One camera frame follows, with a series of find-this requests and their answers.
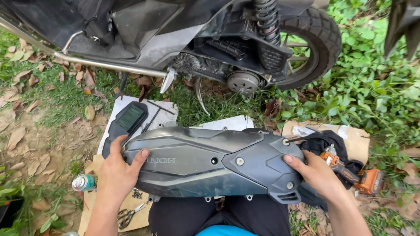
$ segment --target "tire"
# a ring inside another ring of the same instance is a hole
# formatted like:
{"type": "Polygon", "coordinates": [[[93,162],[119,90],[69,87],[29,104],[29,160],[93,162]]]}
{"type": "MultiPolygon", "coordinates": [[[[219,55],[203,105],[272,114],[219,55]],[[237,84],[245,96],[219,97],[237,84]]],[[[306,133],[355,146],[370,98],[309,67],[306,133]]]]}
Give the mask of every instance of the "tire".
{"type": "Polygon", "coordinates": [[[315,68],[304,78],[286,78],[277,83],[281,90],[295,89],[321,78],[337,61],[341,52],[341,35],[336,22],[321,9],[309,7],[299,16],[280,22],[280,32],[297,35],[312,45],[315,51],[315,68]]]}

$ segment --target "blue shirt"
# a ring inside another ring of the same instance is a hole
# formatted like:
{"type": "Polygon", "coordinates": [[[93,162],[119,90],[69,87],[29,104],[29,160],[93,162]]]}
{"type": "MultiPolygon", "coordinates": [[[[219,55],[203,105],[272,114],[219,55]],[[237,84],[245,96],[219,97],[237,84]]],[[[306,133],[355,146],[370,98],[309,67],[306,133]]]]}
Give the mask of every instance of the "blue shirt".
{"type": "Polygon", "coordinates": [[[210,226],[196,236],[257,236],[236,226],[210,226]]]}

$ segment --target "hand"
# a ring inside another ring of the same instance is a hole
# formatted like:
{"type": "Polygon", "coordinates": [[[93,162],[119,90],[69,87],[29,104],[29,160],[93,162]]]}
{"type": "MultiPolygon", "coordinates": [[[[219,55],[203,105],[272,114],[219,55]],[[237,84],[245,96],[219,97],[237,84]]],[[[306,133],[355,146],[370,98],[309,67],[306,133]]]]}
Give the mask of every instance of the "hand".
{"type": "Polygon", "coordinates": [[[292,155],[284,155],[283,159],[290,167],[298,171],[304,180],[326,200],[333,201],[339,196],[348,196],[343,184],[324,159],[309,151],[304,150],[302,153],[305,155],[308,165],[292,155]]]}
{"type": "Polygon", "coordinates": [[[121,143],[126,138],[127,135],[122,135],[111,143],[110,154],[102,164],[98,176],[97,200],[105,199],[107,204],[118,207],[136,185],[140,168],[149,155],[148,149],[142,149],[131,165],[124,162],[121,143]]]}

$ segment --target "red straw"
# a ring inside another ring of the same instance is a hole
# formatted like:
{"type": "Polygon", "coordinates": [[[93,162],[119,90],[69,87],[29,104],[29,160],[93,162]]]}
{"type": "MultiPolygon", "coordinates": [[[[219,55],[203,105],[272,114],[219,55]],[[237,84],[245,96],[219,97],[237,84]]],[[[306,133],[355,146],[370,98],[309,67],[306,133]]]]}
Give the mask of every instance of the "red straw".
{"type": "Polygon", "coordinates": [[[79,187],[76,187],[76,189],[77,189],[77,191],[79,192],[80,197],[81,197],[82,201],[84,202],[84,205],[86,206],[87,210],[89,210],[89,207],[87,206],[86,202],[84,201],[83,194],[81,194],[81,192],[80,192],[80,190],[79,190],[79,187]]]}

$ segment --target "transmission cover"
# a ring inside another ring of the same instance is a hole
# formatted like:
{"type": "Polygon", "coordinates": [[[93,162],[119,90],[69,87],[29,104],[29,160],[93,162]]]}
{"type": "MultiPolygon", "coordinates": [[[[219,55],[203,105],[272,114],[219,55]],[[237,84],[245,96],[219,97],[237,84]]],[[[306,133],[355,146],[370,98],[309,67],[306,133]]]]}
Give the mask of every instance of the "transmission cover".
{"type": "Polygon", "coordinates": [[[304,161],[294,143],[271,133],[166,127],[130,140],[123,156],[131,164],[142,148],[150,155],[136,187],[158,197],[268,194],[283,204],[301,201],[302,176],[284,161],[304,161]]]}

